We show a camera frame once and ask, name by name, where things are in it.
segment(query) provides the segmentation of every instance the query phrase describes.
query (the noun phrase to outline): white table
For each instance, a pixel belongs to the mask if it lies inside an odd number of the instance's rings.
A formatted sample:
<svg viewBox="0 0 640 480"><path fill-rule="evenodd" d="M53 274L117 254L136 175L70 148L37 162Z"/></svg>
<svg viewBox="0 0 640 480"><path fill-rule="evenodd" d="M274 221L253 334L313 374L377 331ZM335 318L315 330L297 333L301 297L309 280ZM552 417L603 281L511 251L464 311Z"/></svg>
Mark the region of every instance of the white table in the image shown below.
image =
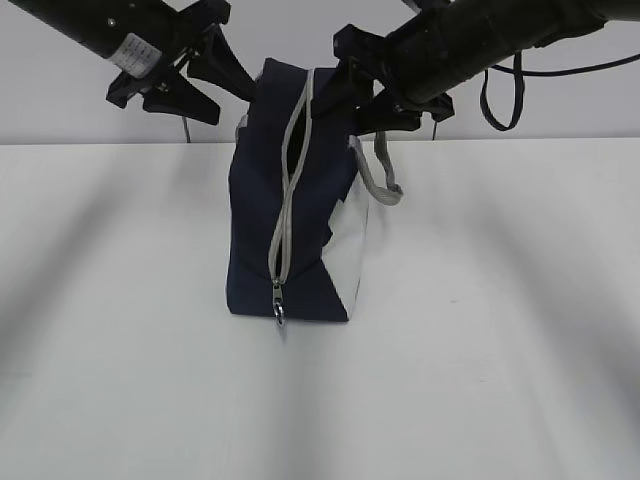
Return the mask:
<svg viewBox="0 0 640 480"><path fill-rule="evenodd" d="M640 478L640 140L395 143L348 325L231 316L233 145L0 148L0 479Z"/></svg>

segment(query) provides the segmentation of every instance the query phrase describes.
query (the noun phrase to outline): black cable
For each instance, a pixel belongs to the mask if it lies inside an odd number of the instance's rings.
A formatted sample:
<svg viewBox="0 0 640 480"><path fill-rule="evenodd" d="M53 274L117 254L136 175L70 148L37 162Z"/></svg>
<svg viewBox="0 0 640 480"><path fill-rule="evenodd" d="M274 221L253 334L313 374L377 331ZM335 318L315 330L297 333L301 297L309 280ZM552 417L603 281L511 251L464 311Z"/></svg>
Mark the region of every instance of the black cable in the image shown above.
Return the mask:
<svg viewBox="0 0 640 480"><path fill-rule="evenodd" d="M518 125L520 117L522 117L522 111L524 109L524 92L525 82L524 75L522 74L522 52L518 52L513 57L513 79L515 81L515 101L513 104L513 114L511 115L511 122L508 125L503 125L493 115L491 107L489 107L489 100L487 98L487 90L489 89L489 70L484 71L484 84L482 85L482 92L480 93L480 109L484 118L491 124L496 130L501 132L507 132L513 130Z"/></svg>
<svg viewBox="0 0 640 480"><path fill-rule="evenodd" d="M590 65L588 67L572 68L569 70L552 70L548 72L523 70L521 73L525 77L542 77L542 78L567 77L569 75L579 75L582 73L600 72L602 70L608 70L610 68L621 67L623 65L628 65L630 63L637 62L638 60L640 60L640 53L637 55L632 55L630 57L621 58L620 60L616 60L615 62L600 63L598 65ZM502 73L510 73L512 75L515 73L514 69L503 67L501 65L495 65L491 68Z"/></svg>
<svg viewBox="0 0 640 480"><path fill-rule="evenodd" d="M182 117L182 126L184 127L184 136L187 138L187 143L191 143L191 132L189 132L187 117Z"/></svg>

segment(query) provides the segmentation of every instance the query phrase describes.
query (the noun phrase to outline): white wall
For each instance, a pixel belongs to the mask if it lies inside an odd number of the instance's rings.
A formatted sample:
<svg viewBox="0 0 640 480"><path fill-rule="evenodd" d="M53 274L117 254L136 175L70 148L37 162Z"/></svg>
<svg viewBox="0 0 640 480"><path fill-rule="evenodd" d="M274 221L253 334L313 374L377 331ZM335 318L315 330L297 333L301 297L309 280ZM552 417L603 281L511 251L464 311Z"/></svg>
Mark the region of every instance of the white wall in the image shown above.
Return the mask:
<svg viewBox="0 0 640 480"><path fill-rule="evenodd" d="M190 0L172 0L176 8ZM411 16L399 0L233 1L230 43L252 74L265 57L297 65L331 66L331 37L347 23L385 34ZM581 66L636 53L640 25L611 24L589 38L565 41L526 55L528 68ZM0 143L180 142L180 120L145 114L133 101L126 111L104 101L117 69L74 44L8 2L0 3ZM453 91L457 116L440 138L539 138L639 136L640 64L567 79L532 79L519 128L510 134L492 130L478 106L481 79ZM510 116L512 80L493 75L491 104ZM230 141L246 105L226 92L204 85L223 106L218 128L192 122L195 141ZM427 138L430 122L416 134Z"/></svg>

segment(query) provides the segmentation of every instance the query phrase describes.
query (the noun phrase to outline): gray strap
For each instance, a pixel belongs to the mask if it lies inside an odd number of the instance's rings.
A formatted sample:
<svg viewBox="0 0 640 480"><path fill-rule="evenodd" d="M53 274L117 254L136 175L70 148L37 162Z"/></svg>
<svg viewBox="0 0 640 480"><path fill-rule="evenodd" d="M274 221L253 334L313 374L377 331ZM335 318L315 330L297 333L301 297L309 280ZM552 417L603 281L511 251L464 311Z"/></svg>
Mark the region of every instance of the gray strap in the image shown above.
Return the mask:
<svg viewBox="0 0 640 480"><path fill-rule="evenodd" d="M395 171L393 170L393 164L391 163L391 157L389 156L389 150L387 149L386 132L376 133L374 149L376 157L380 161L382 168L384 168L387 188L376 185L373 175L371 175L371 170L369 169L367 157L365 157L362 149L362 142L358 137L354 135L349 137L349 148L353 149L355 152L358 171L362 176L364 186L367 188L371 196L381 204L388 207L398 205L404 196L404 192L400 185L396 183Z"/></svg>
<svg viewBox="0 0 640 480"><path fill-rule="evenodd" d="M243 115L242 118L240 119L240 123L238 123L238 126L236 127L236 143L238 143L240 141L240 130L242 130L243 128L247 128L247 125L249 124L249 115Z"/></svg>

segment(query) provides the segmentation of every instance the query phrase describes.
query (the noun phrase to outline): white fabric panel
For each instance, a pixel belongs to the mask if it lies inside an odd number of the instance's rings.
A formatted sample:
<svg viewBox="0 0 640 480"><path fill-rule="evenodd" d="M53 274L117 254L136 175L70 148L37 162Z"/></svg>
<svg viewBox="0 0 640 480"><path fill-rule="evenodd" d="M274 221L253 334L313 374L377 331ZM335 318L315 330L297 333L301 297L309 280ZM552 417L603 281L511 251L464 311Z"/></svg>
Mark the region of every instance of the white fabric panel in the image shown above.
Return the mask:
<svg viewBox="0 0 640 480"><path fill-rule="evenodd" d="M329 220L333 236L322 249L322 262L349 318L356 305L362 274L368 212L369 192L357 175L344 203L338 200L336 204Z"/></svg>

